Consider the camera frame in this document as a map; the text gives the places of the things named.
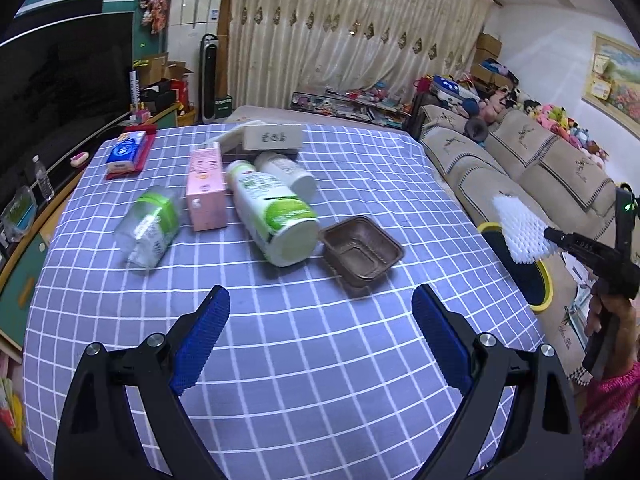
plastic container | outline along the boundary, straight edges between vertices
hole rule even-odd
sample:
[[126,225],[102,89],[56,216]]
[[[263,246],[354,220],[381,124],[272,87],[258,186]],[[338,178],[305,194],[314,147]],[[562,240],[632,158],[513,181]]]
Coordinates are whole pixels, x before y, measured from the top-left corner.
[[19,242],[29,232],[36,218],[36,199],[28,186],[20,186],[0,216],[10,242]]
[[320,233],[322,256],[352,286],[370,285],[404,257],[404,249],[366,216],[353,216]]
[[226,168],[240,220],[267,261],[288,267],[306,260],[318,244],[316,213],[279,179],[246,160]]
[[36,181],[38,181],[38,187],[40,188],[42,197],[46,202],[49,202],[55,195],[55,192],[49,180],[49,175],[47,175],[47,168],[41,163],[39,156],[34,155],[32,160],[35,165],[34,172],[36,174]]
[[117,225],[118,248],[132,264],[155,267],[180,228],[178,192],[163,186],[147,189]]
[[543,262],[517,264],[513,261],[500,224],[486,222],[478,226],[478,232],[492,248],[504,268],[513,278],[530,309],[536,314],[548,309],[554,298],[551,276]]
[[318,184],[314,176],[290,158],[275,152],[262,152],[255,159],[255,169],[279,178],[300,200],[311,202]]

metal screw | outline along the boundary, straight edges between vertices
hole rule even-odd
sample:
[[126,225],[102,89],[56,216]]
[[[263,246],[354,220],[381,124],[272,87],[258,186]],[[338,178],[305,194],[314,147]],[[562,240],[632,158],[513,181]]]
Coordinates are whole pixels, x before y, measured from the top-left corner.
[[556,351],[551,345],[542,345],[542,353],[547,357],[553,357],[556,355]]
[[495,337],[492,336],[491,334],[480,334],[480,342],[484,345],[484,346],[488,346],[488,347],[492,347],[495,346],[496,340]]
[[87,355],[96,355],[100,351],[100,343],[91,343],[86,347]]
[[162,334],[152,334],[146,338],[146,344],[149,346],[156,347],[160,346],[162,343],[164,343],[164,336]]

beige curtain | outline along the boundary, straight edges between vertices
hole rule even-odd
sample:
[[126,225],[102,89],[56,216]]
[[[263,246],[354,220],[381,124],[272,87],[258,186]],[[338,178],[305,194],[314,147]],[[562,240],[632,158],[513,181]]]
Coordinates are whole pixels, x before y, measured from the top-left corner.
[[298,89],[369,88],[409,101],[425,73],[470,61],[491,0],[232,0],[234,103],[287,108]]

pink box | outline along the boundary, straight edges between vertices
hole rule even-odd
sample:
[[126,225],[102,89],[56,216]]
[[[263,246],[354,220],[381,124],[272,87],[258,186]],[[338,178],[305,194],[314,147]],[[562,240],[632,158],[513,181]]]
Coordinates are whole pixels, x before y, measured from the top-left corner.
[[226,226],[225,195],[220,145],[193,150],[187,176],[187,205],[194,231]]

picture frame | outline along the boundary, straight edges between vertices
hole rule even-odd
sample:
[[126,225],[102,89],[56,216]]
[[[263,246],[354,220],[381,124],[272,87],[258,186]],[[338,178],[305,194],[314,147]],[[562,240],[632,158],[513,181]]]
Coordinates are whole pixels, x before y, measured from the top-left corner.
[[595,32],[582,100],[640,139],[640,50]]

